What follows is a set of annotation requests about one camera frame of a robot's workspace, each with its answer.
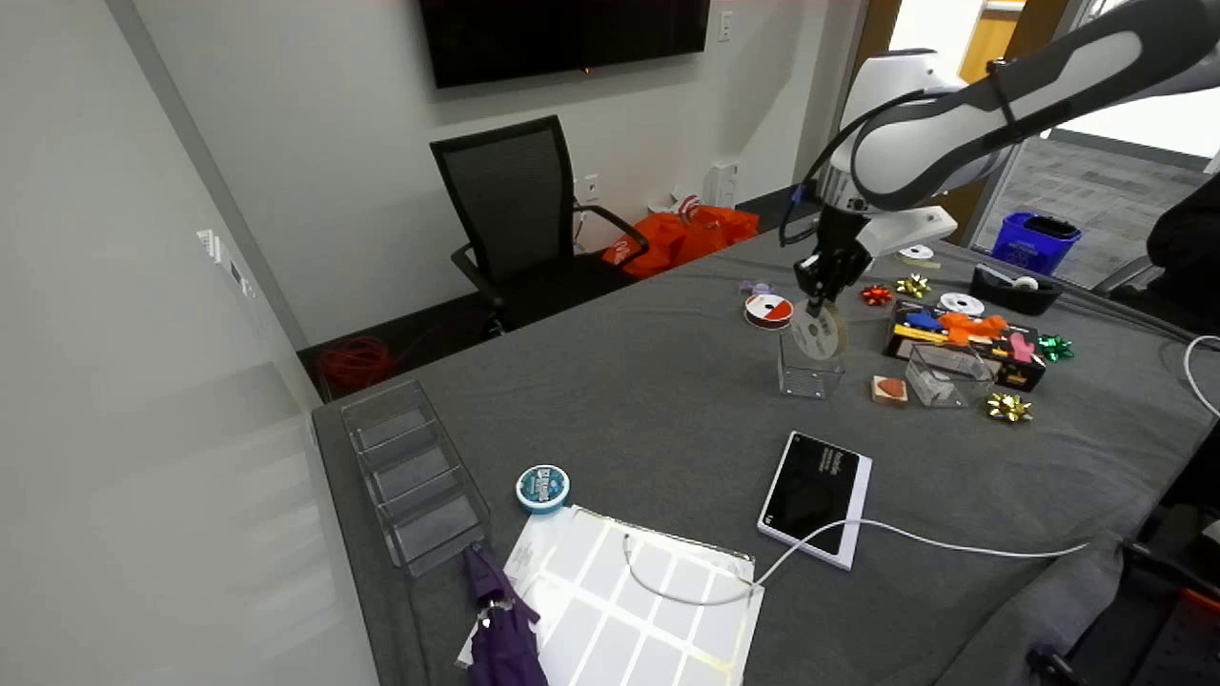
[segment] black office chair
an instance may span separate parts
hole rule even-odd
[[[470,235],[451,259],[493,305],[500,327],[524,327],[625,286],[623,267],[648,250],[628,221],[601,206],[575,206],[559,117],[433,140],[432,154]],[[634,250],[616,267],[572,257],[575,212],[600,212],[623,229]]]

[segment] orange bag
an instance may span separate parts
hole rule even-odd
[[[691,206],[683,212],[648,212],[636,231],[648,235],[648,250],[625,262],[623,269],[628,280],[648,280],[658,269],[672,269],[677,262],[712,257],[728,245],[740,245],[746,235],[760,235],[760,212],[744,212],[732,206]],[[601,259],[616,267],[625,257],[634,257],[634,241],[613,241]]]

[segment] red object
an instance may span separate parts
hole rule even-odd
[[[376,334],[333,344],[318,367],[337,398],[358,393],[402,374],[402,357]]]
[[[869,307],[885,307],[885,305],[894,305],[894,290],[885,290],[885,286],[863,286],[863,300],[869,305]]]
[[[712,257],[728,245],[760,235],[760,216],[732,206],[691,206],[683,212],[648,212],[636,231],[648,235],[648,250],[625,262],[628,280],[648,280],[677,262]],[[634,250],[623,235],[601,250],[601,262],[616,267]]]

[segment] purple cloth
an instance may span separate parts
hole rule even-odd
[[[467,578],[482,601],[474,686],[547,686],[534,637],[538,615],[511,589],[489,546],[467,550]]]

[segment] chair backrest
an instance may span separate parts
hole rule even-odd
[[[572,259],[572,160],[559,117],[432,145],[489,282]]]

